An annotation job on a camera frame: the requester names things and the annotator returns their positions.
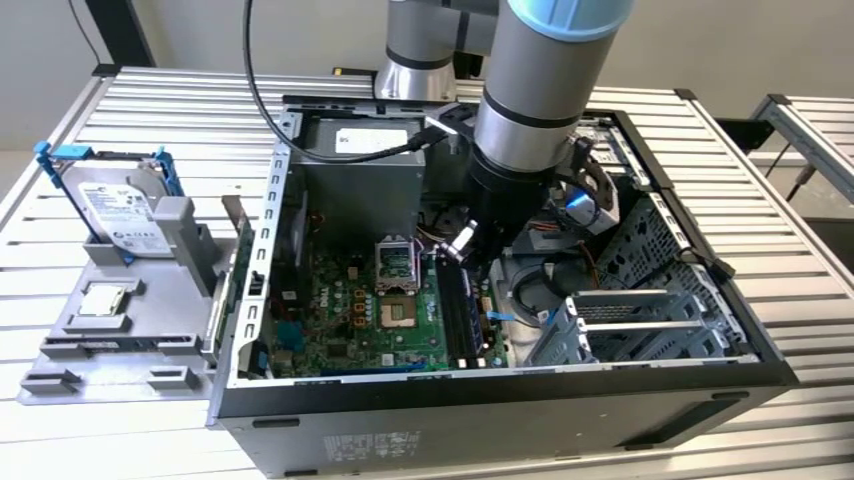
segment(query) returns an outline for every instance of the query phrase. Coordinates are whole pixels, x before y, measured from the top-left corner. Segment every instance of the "green circuit board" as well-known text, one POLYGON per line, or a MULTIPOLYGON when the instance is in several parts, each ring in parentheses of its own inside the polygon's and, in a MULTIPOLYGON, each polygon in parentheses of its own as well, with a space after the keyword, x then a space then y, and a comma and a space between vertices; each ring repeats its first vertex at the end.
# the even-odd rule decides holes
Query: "green circuit board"
MULTIPOLYGON (((313 256, 310 307, 298 312, 297 318, 278 321, 298 321, 302 346, 289 352, 273 349, 276 376, 430 372, 453 368, 448 364, 433 257, 424 255, 418 261, 417 293, 380 296, 373 291, 372 257, 358 261, 362 268, 357 268, 352 266, 352 257, 324 253, 313 256)), ((492 295, 490 291, 480 294, 492 295)), ((500 338, 500 327, 489 328, 496 329, 500 338)), ((505 365, 502 345, 496 347, 484 352, 485 365, 505 365)))

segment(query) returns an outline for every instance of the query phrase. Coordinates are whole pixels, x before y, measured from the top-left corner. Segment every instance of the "robotic arm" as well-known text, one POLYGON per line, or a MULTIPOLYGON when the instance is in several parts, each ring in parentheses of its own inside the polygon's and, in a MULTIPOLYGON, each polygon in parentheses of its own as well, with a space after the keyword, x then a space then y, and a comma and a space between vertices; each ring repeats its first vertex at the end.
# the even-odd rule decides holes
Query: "robotic arm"
MULTIPOLYGON (((377 76, 376 93, 446 101, 454 93, 446 56, 452 48, 442 49, 441 39, 433 37, 425 39, 433 48, 408 45, 408 51, 417 51, 422 58, 410 61, 394 52, 397 45, 405 45, 394 27, 405 12, 393 9, 412 3, 422 10, 417 13, 421 21, 429 8, 448 10, 428 7, 425 0, 392 1, 389 58, 377 76), (394 76, 400 63, 408 71, 400 74, 397 69, 394 76)), ((468 224, 444 245, 468 268, 488 266, 543 207, 557 164, 572 153, 569 136, 631 6, 632 0, 500 1, 466 174, 468 224)), ((460 18, 456 45, 466 44, 466 38, 458 37, 460 31, 466 35, 461 25, 460 18)))

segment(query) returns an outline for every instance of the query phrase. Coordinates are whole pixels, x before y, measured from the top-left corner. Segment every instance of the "slotted metal table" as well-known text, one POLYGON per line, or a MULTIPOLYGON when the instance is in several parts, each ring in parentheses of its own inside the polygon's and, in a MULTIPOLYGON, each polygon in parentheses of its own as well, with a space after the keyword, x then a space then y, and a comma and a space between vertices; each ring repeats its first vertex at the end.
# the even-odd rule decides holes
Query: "slotted metal table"
MULTIPOLYGON (((366 77, 264 76, 258 86, 269 106, 282 93, 370 96, 366 77)), ((462 100, 476 100, 480 87, 460 82, 462 100)), ((741 293, 801 388, 673 450, 361 478, 851 478, 849 273, 696 100, 669 90, 597 88, 589 107, 629 114, 716 253, 737 270, 741 293)), ((273 136, 238 74, 125 68, 114 77, 93 77, 49 140, 118 151, 165 145, 197 219, 214 235, 232 234, 220 195, 240 194, 249 213, 260 208, 273 136)), ((14 402, 86 261, 83 225, 34 163, 0 204, 0 222, 0 478, 264 478, 228 433, 204 428, 205 401, 14 402)))
POLYGON ((785 160, 805 160, 854 203, 854 99, 773 94, 761 100, 752 118, 767 120, 795 148, 785 160))

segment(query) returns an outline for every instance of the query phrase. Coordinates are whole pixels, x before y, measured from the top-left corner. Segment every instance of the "power supply label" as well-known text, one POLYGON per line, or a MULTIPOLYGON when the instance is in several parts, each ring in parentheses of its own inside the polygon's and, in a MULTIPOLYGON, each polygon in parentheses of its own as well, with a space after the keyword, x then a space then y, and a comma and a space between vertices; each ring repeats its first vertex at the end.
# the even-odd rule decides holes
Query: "power supply label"
POLYGON ((373 153, 402 145, 406 139, 405 130, 341 128, 334 132, 334 153, 373 153))
POLYGON ((170 254, 145 194, 128 185, 81 183, 85 207, 111 243, 140 257, 170 254))
POLYGON ((410 457, 421 432, 384 432, 322 437, 326 458, 332 462, 410 457))

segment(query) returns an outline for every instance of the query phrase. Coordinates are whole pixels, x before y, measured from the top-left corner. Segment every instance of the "label sticker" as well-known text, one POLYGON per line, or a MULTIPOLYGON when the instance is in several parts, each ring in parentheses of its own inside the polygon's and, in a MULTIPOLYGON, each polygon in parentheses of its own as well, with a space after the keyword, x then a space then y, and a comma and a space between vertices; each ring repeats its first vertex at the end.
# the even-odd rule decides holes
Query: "label sticker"
POLYGON ((81 183, 85 207, 111 243, 133 255, 170 254, 145 194, 128 185, 81 183))
POLYGON ((373 153, 402 145, 406 140, 405 130, 341 128, 334 133, 334 153, 373 153))
POLYGON ((332 462, 410 457, 417 450, 420 431, 365 433, 322 437, 326 458, 332 462))

